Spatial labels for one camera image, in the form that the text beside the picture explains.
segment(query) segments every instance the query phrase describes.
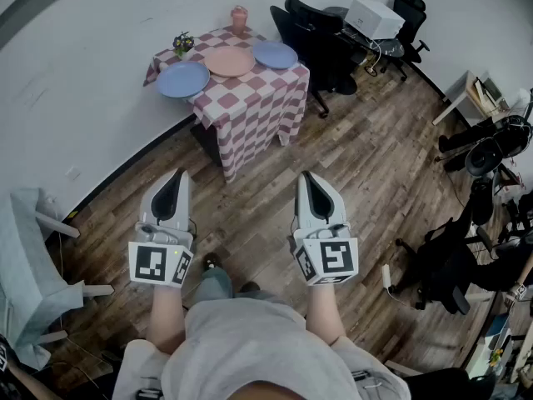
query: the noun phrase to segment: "plate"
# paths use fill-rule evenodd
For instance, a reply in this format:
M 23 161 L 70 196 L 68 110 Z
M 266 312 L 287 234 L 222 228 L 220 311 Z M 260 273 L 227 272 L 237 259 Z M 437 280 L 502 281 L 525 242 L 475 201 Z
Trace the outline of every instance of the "plate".
M 253 47 L 253 56 L 265 67 L 282 70 L 298 62 L 298 55 L 286 44 L 280 42 L 260 42 Z
M 193 61 L 176 62 L 157 76 L 157 90 L 171 98 L 187 98 L 196 95 L 209 82 L 209 70 Z
M 203 60 L 213 74 L 221 77 L 240 77 L 248 73 L 256 60 L 252 54 L 237 46 L 218 47 Z

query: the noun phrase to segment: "checkered tablecloth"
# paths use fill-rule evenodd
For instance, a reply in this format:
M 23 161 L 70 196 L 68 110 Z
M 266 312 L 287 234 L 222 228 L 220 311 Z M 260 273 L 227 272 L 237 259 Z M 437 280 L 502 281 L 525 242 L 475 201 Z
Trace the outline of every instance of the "checkered tablecloth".
M 265 38 L 247 27 L 234 36 L 231 27 L 208 32 L 195 39 L 187 60 L 202 61 L 222 46 L 250 49 Z M 181 59 L 167 49 L 153 57 L 144 85 L 156 80 L 161 69 Z M 272 70 L 256 63 L 244 76 L 225 78 L 214 74 L 197 95 L 187 101 L 205 128 L 217 129 L 217 140 L 226 181 L 262 150 L 277 133 L 286 146 L 298 134 L 306 107 L 309 70 L 300 63 L 286 70 Z

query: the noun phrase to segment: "gray shirt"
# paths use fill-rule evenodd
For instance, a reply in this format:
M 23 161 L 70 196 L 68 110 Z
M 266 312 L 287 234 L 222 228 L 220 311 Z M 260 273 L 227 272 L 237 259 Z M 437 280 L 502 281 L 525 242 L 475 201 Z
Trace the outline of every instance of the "gray shirt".
M 405 382 L 347 337 L 328 346 L 287 305 L 250 298 L 205 301 L 187 314 L 186 341 L 171 355 L 143 340 L 127 345 L 114 400 L 139 389 L 166 400 L 221 400 L 255 381 L 307 400 L 408 400 Z

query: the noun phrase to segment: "pink plate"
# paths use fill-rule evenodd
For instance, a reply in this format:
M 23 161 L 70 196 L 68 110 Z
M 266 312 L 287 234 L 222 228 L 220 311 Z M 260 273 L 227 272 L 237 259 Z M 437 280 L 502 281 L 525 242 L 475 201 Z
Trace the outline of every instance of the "pink plate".
M 240 77 L 256 64 L 252 53 L 236 46 L 218 47 L 203 61 L 213 74 L 221 77 Z

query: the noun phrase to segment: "white printer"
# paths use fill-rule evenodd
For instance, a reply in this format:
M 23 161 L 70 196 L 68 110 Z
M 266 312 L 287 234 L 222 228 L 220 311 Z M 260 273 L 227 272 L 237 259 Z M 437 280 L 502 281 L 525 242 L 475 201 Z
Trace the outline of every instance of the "white printer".
M 396 37 L 404 22 L 382 2 L 372 0 L 354 0 L 344 20 L 371 40 Z

